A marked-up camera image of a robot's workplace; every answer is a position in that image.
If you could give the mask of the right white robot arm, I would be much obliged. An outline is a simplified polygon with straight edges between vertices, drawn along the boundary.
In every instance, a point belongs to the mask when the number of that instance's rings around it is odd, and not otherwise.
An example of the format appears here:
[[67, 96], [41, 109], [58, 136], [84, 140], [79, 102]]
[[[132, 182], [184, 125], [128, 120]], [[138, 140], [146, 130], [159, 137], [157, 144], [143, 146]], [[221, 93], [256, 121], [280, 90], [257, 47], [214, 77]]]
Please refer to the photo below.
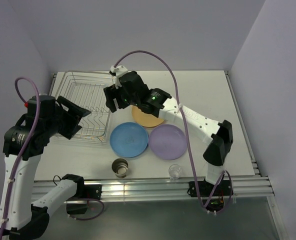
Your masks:
[[207, 145], [203, 158], [207, 162], [204, 189], [210, 195], [221, 188], [222, 174], [227, 154], [233, 144], [232, 124], [207, 118], [182, 105], [179, 100], [160, 88], [149, 88], [136, 71], [123, 66], [113, 67], [109, 73], [114, 84], [104, 88], [106, 106], [111, 112], [135, 106], [143, 113], [170, 121], [182, 123], [186, 133], [195, 134]]

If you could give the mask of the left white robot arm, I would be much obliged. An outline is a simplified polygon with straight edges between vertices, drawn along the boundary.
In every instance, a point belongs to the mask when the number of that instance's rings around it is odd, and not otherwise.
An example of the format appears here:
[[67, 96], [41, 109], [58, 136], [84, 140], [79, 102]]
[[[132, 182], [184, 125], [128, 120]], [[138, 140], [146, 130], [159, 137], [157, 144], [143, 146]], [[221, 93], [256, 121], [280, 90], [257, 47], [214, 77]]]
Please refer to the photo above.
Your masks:
[[53, 213], [67, 200], [84, 197], [84, 178], [66, 174], [39, 200], [32, 201], [37, 167], [52, 136], [70, 140], [91, 111], [68, 99], [33, 96], [27, 112], [4, 135], [5, 179], [0, 203], [0, 239], [34, 240], [46, 231]]

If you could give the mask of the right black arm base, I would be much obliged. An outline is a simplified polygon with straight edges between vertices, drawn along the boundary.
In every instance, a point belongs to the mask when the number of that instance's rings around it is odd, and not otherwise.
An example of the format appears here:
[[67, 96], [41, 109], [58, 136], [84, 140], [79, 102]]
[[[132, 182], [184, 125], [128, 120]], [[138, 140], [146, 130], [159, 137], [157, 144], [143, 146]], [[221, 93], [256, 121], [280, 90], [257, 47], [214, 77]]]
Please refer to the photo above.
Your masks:
[[[200, 197], [202, 198], [202, 204], [205, 205], [214, 186], [203, 180], [198, 181], [198, 187]], [[212, 198], [206, 206], [206, 209], [211, 212], [222, 210], [225, 204], [229, 202], [228, 200], [225, 201], [225, 197], [229, 197], [229, 199], [231, 199], [233, 194], [234, 192], [230, 181], [222, 180], [222, 182], [214, 190]]]

